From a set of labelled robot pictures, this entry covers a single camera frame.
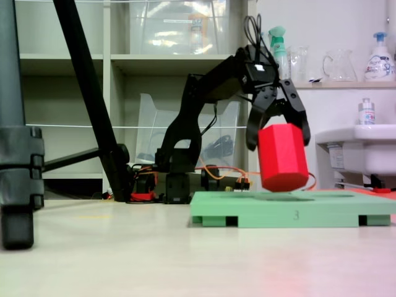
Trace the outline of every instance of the white wall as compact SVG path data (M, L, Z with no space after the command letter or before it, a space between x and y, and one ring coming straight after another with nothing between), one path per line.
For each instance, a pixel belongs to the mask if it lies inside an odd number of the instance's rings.
M373 33L386 29L385 0L259 0L263 30L286 28L285 43L309 45L309 69L319 72L325 52L351 49L357 76L371 48ZM369 97L375 103L378 124L396 124L395 90L300 90L306 107L312 141L306 148L310 172L317 174L315 134L356 123L358 103ZM271 123L282 122L275 118Z

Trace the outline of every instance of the glass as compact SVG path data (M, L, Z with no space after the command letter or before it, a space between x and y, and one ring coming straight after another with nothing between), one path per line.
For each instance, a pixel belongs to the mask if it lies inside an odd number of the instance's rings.
M288 60L291 80L294 82L305 82L307 76L308 46L289 47Z
M357 81L355 70L352 66L350 55L351 50L336 49L328 51L323 57L323 73L329 80L334 82L355 82Z

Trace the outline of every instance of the green platform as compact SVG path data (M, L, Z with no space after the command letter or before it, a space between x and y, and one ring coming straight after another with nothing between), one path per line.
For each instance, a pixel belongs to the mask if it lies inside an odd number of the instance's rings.
M196 192L193 223L245 228L389 226L396 200L350 191Z

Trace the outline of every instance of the small bottle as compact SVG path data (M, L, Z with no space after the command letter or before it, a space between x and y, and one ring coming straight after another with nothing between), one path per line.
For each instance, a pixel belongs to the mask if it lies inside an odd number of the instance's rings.
M376 123L374 103L370 102L370 98L363 98L363 102L359 103L359 123L361 125L374 125Z

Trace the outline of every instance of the green spray bottle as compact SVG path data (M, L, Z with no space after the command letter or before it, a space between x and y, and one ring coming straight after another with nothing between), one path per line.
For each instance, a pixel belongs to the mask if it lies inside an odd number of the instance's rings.
M286 29L282 26L277 26L269 30L269 35L271 36L270 52L273 54L273 58L279 65L280 79L290 78L290 67L283 39L285 32Z

